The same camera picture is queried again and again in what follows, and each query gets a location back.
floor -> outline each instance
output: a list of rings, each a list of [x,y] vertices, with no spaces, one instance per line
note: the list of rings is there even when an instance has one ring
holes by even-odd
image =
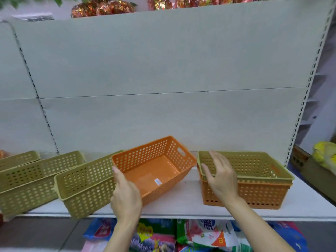
[[[0,227],[0,252],[80,252],[91,219],[15,218]],[[310,252],[335,251],[335,222],[298,222]]]

person's right hand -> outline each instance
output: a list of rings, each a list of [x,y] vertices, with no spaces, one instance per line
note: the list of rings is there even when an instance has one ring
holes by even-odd
[[[113,166],[113,171],[117,182],[111,197],[113,213],[118,222],[137,224],[142,210],[140,191],[134,183],[126,180],[124,174],[117,167]]]
[[[209,153],[216,167],[216,176],[212,176],[208,166],[205,164],[202,164],[203,170],[212,191],[226,207],[240,199],[238,196],[237,175],[226,157],[216,151],[209,151]]]

oval handle cutout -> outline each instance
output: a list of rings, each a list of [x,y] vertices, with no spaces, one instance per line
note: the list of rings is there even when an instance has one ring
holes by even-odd
[[[186,156],[186,153],[181,148],[177,148],[177,150],[182,156]]]

person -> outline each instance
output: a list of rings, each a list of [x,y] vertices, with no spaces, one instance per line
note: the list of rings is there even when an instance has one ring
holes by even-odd
[[[295,250],[238,196],[237,176],[229,160],[216,151],[209,152],[217,173],[213,177],[208,167],[202,164],[208,183],[238,222],[253,250],[294,252]],[[117,184],[111,198],[111,208],[118,222],[104,252],[128,252],[140,219],[142,200],[137,187],[127,181],[119,169],[113,167],[113,170]]]

barcode sticker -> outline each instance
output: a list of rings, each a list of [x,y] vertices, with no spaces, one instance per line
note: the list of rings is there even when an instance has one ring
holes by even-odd
[[[159,179],[155,179],[154,181],[158,186],[162,185],[162,182]]]

